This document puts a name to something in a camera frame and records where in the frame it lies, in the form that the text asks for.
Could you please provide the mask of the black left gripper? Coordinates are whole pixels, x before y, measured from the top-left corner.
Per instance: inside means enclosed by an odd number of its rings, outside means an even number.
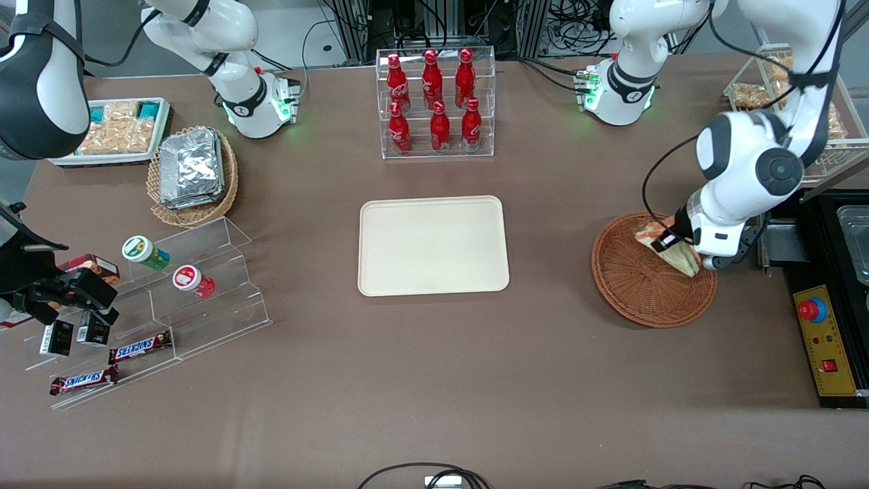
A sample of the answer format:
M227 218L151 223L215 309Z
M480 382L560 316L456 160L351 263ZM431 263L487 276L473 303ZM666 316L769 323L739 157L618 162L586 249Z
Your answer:
M674 223L670 227L671 231L663 230L654 239L655 253L662 254L682 240L695 247L699 241L699 225L695 223L695 216L698 214L699 204L695 201L688 201L678 208L673 216Z

